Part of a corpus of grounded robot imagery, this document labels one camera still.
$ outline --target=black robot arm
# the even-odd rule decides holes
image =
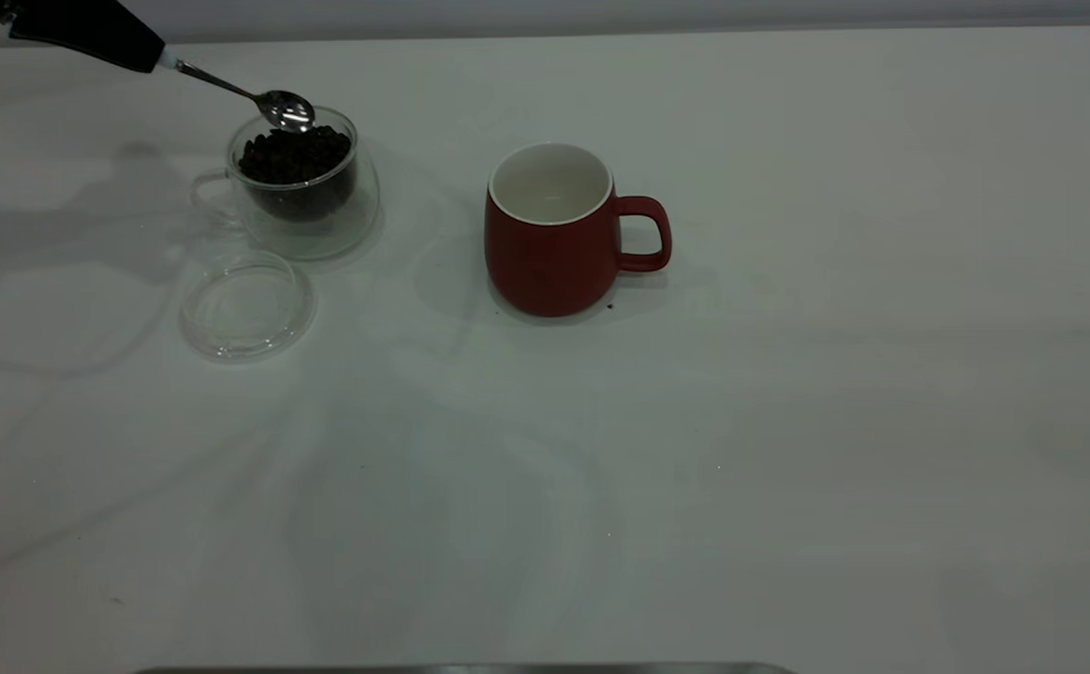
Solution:
[[[152,72],[167,44],[117,0],[0,0],[9,36]]]

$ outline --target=spoon handle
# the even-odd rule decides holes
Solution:
[[[249,91],[241,89],[240,86],[233,86],[232,84],[229,84],[223,80],[220,80],[219,76],[215,76],[215,74],[203,72],[198,68],[195,68],[195,65],[186,63],[186,61],[184,61],[183,59],[174,60],[174,70],[183,74],[186,74],[186,76],[194,76],[195,80],[203,80],[208,84],[215,84],[216,86],[219,86],[219,88],[221,89],[232,91],[233,94],[241,94],[242,96],[251,99],[251,101],[256,101],[257,99],[257,97],[254,96],[253,94],[250,94]]]

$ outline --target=red mug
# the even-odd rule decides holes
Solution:
[[[621,216],[644,216],[662,249],[621,252]],[[536,315],[567,315],[608,292],[620,272],[669,262],[669,218],[647,196],[617,196],[613,171],[594,154],[542,142],[508,155],[486,189],[486,268],[509,302]]]

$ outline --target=mug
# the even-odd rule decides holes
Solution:
[[[349,153],[326,174],[291,184],[269,184],[243,174],[246,142],[270,132],[262,118],[245,122],[225,151],[225,168],[203,172],[191,183],[191,203],[204,218],[222,229],[244,228],[258,243],[294,261],[336,255],[359,242],[378,213],[378,178],[353,122],[341,112],[316,107],[318,127],[349,136]],[[232,209],[204,200],[206,184],[228,180]]]
[[[653,219],[662,249],[621,251],[621,216]],[[523,312],[567,315],[608,292],[620,272],[657,272],[669,262],[669,218],[649,196],[618,196],[613,171],[591,151],[562,142],[517,149],[491,172],[486,268]]]

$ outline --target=gray wall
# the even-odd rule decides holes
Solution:
[[[122,0],[170,43],[1090,23],[1090,0]],[[0,43],[3,32],[0,26]]]

